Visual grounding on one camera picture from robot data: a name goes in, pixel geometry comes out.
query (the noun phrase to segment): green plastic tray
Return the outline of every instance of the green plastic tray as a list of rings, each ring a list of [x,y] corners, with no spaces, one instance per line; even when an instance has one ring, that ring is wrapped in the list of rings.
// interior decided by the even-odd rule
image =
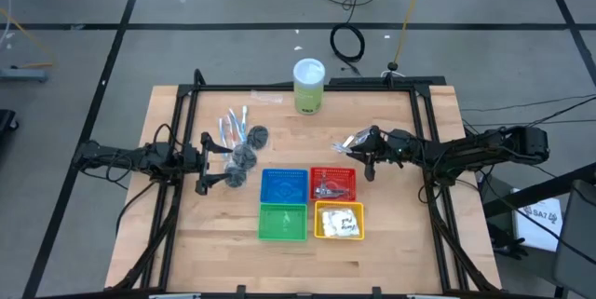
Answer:
[[[259,239],[306,240],[306,205],[261,204]]]

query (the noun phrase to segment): wooden table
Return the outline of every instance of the wooden table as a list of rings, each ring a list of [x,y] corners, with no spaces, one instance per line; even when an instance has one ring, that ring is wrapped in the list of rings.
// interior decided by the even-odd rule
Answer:
[[[140,144],[151,142],[157,127],[170,122],[175,93],[176,87],[154,88]],[[454,88],[431,87],[431,93],[441,141],[463,137]],[[276,94],[283,96],[283,103],[258,101],[248,91],[200,92],[192,144],[199,144],[202,131],[209,132],[217,142],[218,117],[224,116],[228,107],[239,114],[243,104],[249,106],[249,125],[269,128],[270,141],[257,153],[258,165],[241,188],[218,183],[202,197],[195,193],[196,175],[187,175],[168,291],[235,292],[238,284],[244,284],[248,292],[370,293],[372,286],[380,286],[383,293],[441,293],[428,209],[417,199],[423,184],[420,168],[379,164],[376,180],[369,183],[363,176],[362,164],[331,149],[332,143],[342,143],[348,135],[373,124],[414,134],[408,94],[325,92],[322,110],[314,116],[296,112],[291,92]],[[419,105],[424,110],[421,99]],[[429,135],[424,118],[423,123],[425,135]],[[167,132],[160,137],[165,141]],[[211,173],[223,171],[221,156],[210,156],[210,162]],[[365,206],[366,238],[314,238],[314,207],[309,205],[306,242],[257,239],[262,169],[312,166],[357,170],[358,201]],[[460,179],[475,183],[470,172]],[[128,199],[147,184],[147,176],[133,174]],[[451,191],[462,247],[486,278],[499,287],[479,193],[463,183]],[[154,187],[124,216],[106,286],[121,280],[146,247],[156,195]],[[456,288],[449,248],[446,254],[452,288]],[[152,284],[156,284],[161,257],[159,251]]]

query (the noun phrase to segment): red plastic tray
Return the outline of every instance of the red plastic tray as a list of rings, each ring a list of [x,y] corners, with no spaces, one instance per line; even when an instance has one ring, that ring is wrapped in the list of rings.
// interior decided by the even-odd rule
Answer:
[[[315,189],[320,186],[323,172],[325,172],[325,184],[330,189],[342,189],[347,192],[340,197],[316,198]],[[310,168],[310,191],[311,200],[340,200],[356,201],[356,170],[345,168]]]

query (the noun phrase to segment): black floor line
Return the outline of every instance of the black floor line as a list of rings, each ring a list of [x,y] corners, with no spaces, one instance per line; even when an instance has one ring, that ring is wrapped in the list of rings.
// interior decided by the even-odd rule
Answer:
[[[108,54],[107,60],[105,61],[102,76],[100,77],[97,89],[95,90],[95,95],[93,95],[93,100],[91,102],[91,106],[89,107],[83,130],[79,136],[78,144],[88,140],[91,136],[93,125],[95,124],[97,114],[100,111],[103,94],[105,93],[105,88],[110,80],[112,70],[114,69],[115,60],[118,56],[120,46],[122,45],[122,39],[124,37],[124,33],[126,32],[126,26],[130,21],[132,9],[134,8],[136,1],[137,0],[128,0],[126,7],[124,8],[122,19],[118,25],[110,53]],[[44,235],[39,252],[35,258],[34,266],[31,274],[29,275],[29,279],[27,280],[27,285],[25,286],[25,290],[22,295],[22,297],[25,299],[33,298],[37,294],[39,284],[41,283],[42,277],[44,276],[44,271],[46,270],[49,255],[51,254],[52,248],[54,247],[54,242],[56,241],[56,236],[58,235],[58,231],[60,229],[62,218],[66,212],[68,200],[70,199],[73,192],[73,187],[75,186],[76,175],[77,170],[71,165],[68,169],[68,172],[66,173],[66,178],[64,179],[62,189],[58,196],[58,201],[56,202],[56,206],[54,207],[54,211],[52,212],[52,216],[49,220],[46,234]]]
[[[565,23],[569,25],[569,30],[571,32],[571,36],[574,38],[576,42],[577,50],[579,51],[579,55],[581,59],[586,64],[586,68],[588,69],[589,76],[592,78],[594,82],[594,86],[596,86],[596,65],[594,64],[594,59],[592,58],[591,53],[589,52],[588,47],[586,46],[586,42],[584,42],[584,38],[581,36],[579,32],[579,26],[576,25],[574,21],[574,17],[571,15],[571,11],[569,11],[569,7],[565,3],[565,0],[555,0],[557,2],[557,6],[559,6],[559,10],[561,11],[562,17],[565,19]]]
[[[330,30],[337,23],[282,22],[282,23],[130,23],[127,30],[146,31],[233,31],[233,30]],[[400,30],[403,23],[351,23],[361,30]],[[116,23],[24,23],[26,30],[97,31],[117,30]],[[576,27],[577,30],[596,30],[596,23],[409,23],[408,30],[456,31],[560,31]]]

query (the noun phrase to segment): gray floor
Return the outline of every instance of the gray floor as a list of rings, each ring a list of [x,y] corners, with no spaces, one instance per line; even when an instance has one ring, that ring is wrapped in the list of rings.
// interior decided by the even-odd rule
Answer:
[[[127,0],[13,0],[14,18],[27,23],[118,23]],[[325,0],[137,0],[134,23],[339,22],[345,13]],[[375,0],[356,9],[354,22],[402,21],[410,0]],[[565,0],[576,22],[596,22],[593,0]],[[0,7],[6,6],[0,0]],[[555,0],[418,0],[413,22],[564,23]],[[0,83],[0,108],[18,112],[21,128],[0,157],[0,298],[20,297],[60,192],[113,31],[33,31],[57,56],[46,84]],[[92,132],[101,143],[136,146],[150,90],[190,82],[200,68],[208,83],[274,83],[291,79],[305,57],[326,65],[327,77],[350,76],[332,54],[328,30],[128,31]],[[399,31],[366,30],[364,75],[378,76],[393,58]],[[582,32],[596,49],[596,32]],[[339,33],[338,46],[354,46]],[[0,67],[45,61],[18,32],[0,47]],[[355,52],[345,48],[344,53]],[[596,93],[568,31],[410,31],[400,59],[406,75],[444,75],[461,108],[482,108]],[[529,122],[571,102],[507,110],[464,112],[472,124]],[[562,119],[594,118],[593,105]],[[594,161],[596,125],[545,125],[555,174]],[[544,173],[501,165],[495,176],[524,187]],[[79,176],[39,295],[102,288],[124,191]],[[554,286],[498,259],[504,286],[513,292],[552,295]]]

